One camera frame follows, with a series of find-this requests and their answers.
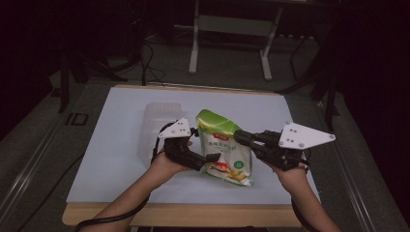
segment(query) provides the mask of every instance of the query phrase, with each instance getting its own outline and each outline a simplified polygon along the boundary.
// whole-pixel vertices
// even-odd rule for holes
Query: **forearm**
[[[159,187],[165,181],[166,180],[164,180],[163,178],[157,178],[151,175],[150,171],[146,172],[94,218],[120,216],[135,209],[154,189]],[[86,226],[81,229],[81,232],[126,231],[130,226],[132,219],[133,217],[128,217],[110,223]]]
[[[290,193],[300,213],[313,228],[319,231],[340,231],[328,216],[308,183],[302,184],[299,190]]]

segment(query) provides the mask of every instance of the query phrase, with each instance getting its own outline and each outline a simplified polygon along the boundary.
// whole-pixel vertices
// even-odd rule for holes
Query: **metal stand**
[[[260,50],[260,59],[265,80],[272,80],[271,68],[269,66],[268,53],[271,49],[272,41],[278,29],[283,8],[277,10],[274,21],[253,20],[233,17],[222,17],[204,15],[199,13],[199,0],[195,0],[195,18],[193,20],[193,45],[190,53],[190,74],[196,74],[198,63],[198,33],[201,31],[214,31],[233,34],[243,34],[252,36],[266,36],[268,41]]]

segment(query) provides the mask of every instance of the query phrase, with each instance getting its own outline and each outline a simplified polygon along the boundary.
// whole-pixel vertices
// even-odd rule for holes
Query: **black strap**
[[[122,219],[132,217],[132,216],[136,215],[136,213],[141,211],[142,208],[144,208],[144,206],[147,204],[149,198],[150,198],[150,195],[148,195],[147,198],[145,198],[145,200],[142,201],[141,204],[139,204],[135,209],[133,209],[129,212],[126,212],[126,213],[124,213],[120,216],[103,217],[103,218],[94,218],[94,219],[83,220],[82,222],[80,222],[75,227],[74,231],[77,232],[77,231],[81,230],[83,227],[89,226],[89,225],[110,223],[110,222],[114,222],[114,221],[118,221],[118,220],[122,220]]]
[[[299,211],[293,199],[291,199],[291,201],[293,212],[295,212],[296,218],[298,218],[299,222],[304,226],[304,228],[306,228],[310,232],[320,232],[319,230],[311,226],[310,223],[302,216],[302,213]]]
[[[169,128],[171,125],[173,125],[174,123],[168,123],[168,124],[166,124],[165,126],[163,126],[161,129],[160,129],[160,132],[163,132],[165,129],[167,129],[167,128]],[[159,144],[160,144],[160,138],[159,137],[157,137],[157,141],[156,141],[156,143],[155,143],[155,148],[153,149],[153,157],[151,158],[151,163],[154,161],[154,159],[157,157],[157,155],[159,154],[158,153],[158,146],[159,146]]]

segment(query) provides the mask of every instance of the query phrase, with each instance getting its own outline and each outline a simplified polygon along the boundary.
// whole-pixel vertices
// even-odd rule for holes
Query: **white table surface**
[[[142,175],[147,161],[137,154],[138,136],[145,106],[150,102],[178,102],[190,126],[195,128],[194,118],[205,108],[249,132],[281,131],[286,122],[292,122],[282,96],[114,87],[74,179],[68,203],[111,202]],[[199,138],[193,137],[191,141],[190,149],[200,154]],[[238,187],[201,172],[187,171],[156,189],[149,202],[288,205],[290,196],[272,169],[254,154],[252,164],[251,187]],[[318,195],[310,172],[308,179]]]

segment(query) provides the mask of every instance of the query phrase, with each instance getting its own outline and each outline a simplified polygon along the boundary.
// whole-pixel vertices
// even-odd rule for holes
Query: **green snack bag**
[[[251,186],[250,148],[235,141],[233,134],[240,130],[235,123],[208,109],[196,116],[202,155],[221,153],[217,162],[206,164],[206,173],[240,186]]]

